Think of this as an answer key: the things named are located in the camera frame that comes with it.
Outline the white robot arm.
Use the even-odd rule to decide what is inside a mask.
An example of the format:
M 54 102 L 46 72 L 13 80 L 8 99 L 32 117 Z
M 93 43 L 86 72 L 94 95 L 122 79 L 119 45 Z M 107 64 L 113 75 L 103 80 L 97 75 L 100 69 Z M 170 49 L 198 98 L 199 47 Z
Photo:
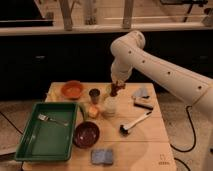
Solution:
M 123 85 L 135 68 L 213 124 L 213 79 L 151 55 L 143 50 L 144 35 L 137 30 L 115 39 L 110 46 L 113 83 Z

